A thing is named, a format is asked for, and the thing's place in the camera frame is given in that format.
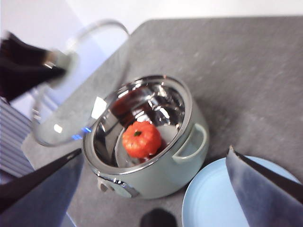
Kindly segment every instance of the plate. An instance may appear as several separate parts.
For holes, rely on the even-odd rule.
[[[299,182],[277,164],[259,157],[251,160]],[[189,184],[182,205],[183,227],[249,227],[237,196],[229,180],[225,158],[216,160],[194,177]]]

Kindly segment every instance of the radiator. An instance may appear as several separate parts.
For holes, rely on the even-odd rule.
[[[34,169],[21,150],[31,121],[0,99],[0,169],[15,177]]]

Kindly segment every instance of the countertop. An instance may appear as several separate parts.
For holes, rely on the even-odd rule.
[[[125,56],[119,65],[115,59]],[[303,17],[197,18],[150,20],[139,26],[106,62],[63,104],[85,101],[104,83],[154,74],[182,79],[205,115],[210,148],[205,160],[226,155],[232,144],[245,155],[273,161],[303,181]],[[32,135],[22,149],[39,168],[80,141],[44,148]],[[181,225],[186,187],[155,200],[125,199],[100,192],[85,162],[68,209],[76,226],[138,226],[153,208],[171,212]]]

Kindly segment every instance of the pot handle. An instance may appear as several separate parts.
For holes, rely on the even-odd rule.
[[[127,183],[122,182],[121,180],[117,180],[116,178],[113,180],[109,178],[105,179],[105,177],[100,176],[100,174],[97,176],[97,187],[100,191],[105,192],[107,189],[110,189],[117,194],[127,198],[134,198],[139,194],[136,189]]]
[[[180,164],[188,162],[208,148],[208,146],[206,146],[208,140],[209,138],[206,129],[200,124],[196,123],[194,124],[184,144],[172,156],[172,158],[175,162]]]

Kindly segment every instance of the tomato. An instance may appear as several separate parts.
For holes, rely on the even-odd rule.
[[[157,153],[161,136],[153,124],[135,121],[123,133],[122,144],[129,156],[144,158]]]

